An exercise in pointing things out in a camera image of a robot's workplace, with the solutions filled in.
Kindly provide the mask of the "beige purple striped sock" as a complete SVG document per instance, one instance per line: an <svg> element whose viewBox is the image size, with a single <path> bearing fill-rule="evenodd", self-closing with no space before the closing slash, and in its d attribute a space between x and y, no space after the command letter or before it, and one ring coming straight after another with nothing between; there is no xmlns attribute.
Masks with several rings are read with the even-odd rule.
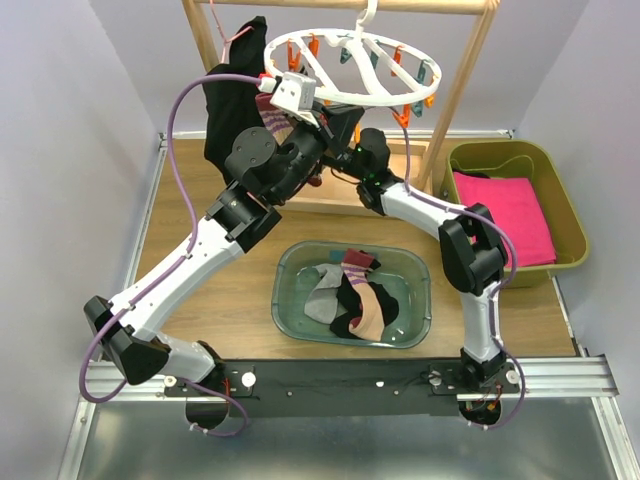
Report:
<svg viewBox="0 0 640 480"><path fill-rule="evenodd" d="M265 128L281 147L293 132L294 126L283 111L271 103L272 95L259 93L255 97L255 105L260 119L259 127Z"/></svg>

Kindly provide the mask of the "white round clip hanger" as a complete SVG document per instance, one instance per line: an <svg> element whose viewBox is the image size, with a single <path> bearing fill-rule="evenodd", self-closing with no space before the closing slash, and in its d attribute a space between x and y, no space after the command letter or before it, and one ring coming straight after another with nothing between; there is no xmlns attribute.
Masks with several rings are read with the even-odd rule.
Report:
<svg viewBox="0 0 640 480"><path fill-rule="evenodd" d="M359 34L357 37L355 33L356 24L351 30L315 28L281 35L267 43L264 49L263 58L266 74L279 84L285 72L299 73L295 67L289 67L285 71L281 70L276 66L273 59L277 50L294 47L296 53L310 70L310 74L305 76L316 81L314 101L321 100L361 107L396 107L411 105L421 101L420 99L425 96L430 96L429 90L423 90L420 87L430 85L432 82L434 72L429 67L435 67L437 74L442 75L441 68L437 62L418 49L416 53L419 55L422 53L420 55L421 58L415 58L411 54L406 55L404 49L400 51L397 46L393 48L393 46L390 47L383 44L380 37L384 39L384 36L365 30L370 23L364 26L364 32L362 32L364 35L361 36ZM324 35L314 35L312 33L310 36L303 37L302 43L311 50L312 55L309 56L312 59L316 59L320 64L320 68L326 72L326 75L334 83L335 87L333 88L320 80L320 72L322 70L318 68L317 63L313 67L309 65L308 57L306 58L302 54L297 42L295 42L296 34L308 33L309 30L318 33L316 29ZM308 45L310 40L318 40L332 49L345 53L348 57L347 62L355 68L355 75L361 80L364 91L362 93L353 93L341 90L321 64L317 55L312 52L311 47Z"/></svg>

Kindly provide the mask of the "grey sock black stripes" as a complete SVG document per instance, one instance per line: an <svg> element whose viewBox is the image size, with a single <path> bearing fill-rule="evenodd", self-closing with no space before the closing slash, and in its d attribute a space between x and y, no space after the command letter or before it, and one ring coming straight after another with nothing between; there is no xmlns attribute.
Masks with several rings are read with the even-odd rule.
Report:
<svg viewBox="0 0 640 480"><path fill-rule="evenodd" d="M338 289L342 284L343 270L338 264L323 263L313 267L319 281L304 304L304 314L312 320L329 325L338 312Z"/></svg>

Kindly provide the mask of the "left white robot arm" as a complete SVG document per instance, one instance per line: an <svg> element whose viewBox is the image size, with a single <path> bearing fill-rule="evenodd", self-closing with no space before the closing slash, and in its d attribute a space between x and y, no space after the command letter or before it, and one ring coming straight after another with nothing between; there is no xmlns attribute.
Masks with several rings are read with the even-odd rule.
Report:
<svg viewBox="0 0 640 480"><path fill-rule="evenodd" d="M201 395L220 387L218 355L204 342L164 334L164 323L209 277L262 241L281 219L278 207L322 166L350 162L349 143L363 114L361 107L316 103L283 142L263 126L244 129L225 161L232 181L192 233L125 291L85 304L93 346L103 349L125 383L162 374L187 379Z"/></svg>

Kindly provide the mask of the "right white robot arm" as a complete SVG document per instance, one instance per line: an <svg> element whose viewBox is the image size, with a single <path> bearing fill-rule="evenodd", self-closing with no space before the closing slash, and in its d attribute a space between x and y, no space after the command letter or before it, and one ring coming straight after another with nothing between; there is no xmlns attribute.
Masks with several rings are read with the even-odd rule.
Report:
<svg viewBox="0 0 640 480"><path fill-rule="evenodd" d="M483 391L506 363L498 314L508 260L502 231L482 204L464 207L419 192L391 172L389 157L382 131L367 129L353 148L332 139L323 163L358 181L356 191L365 208L438 240L445 277L463 306L460 379L467 389Z"/></svg>

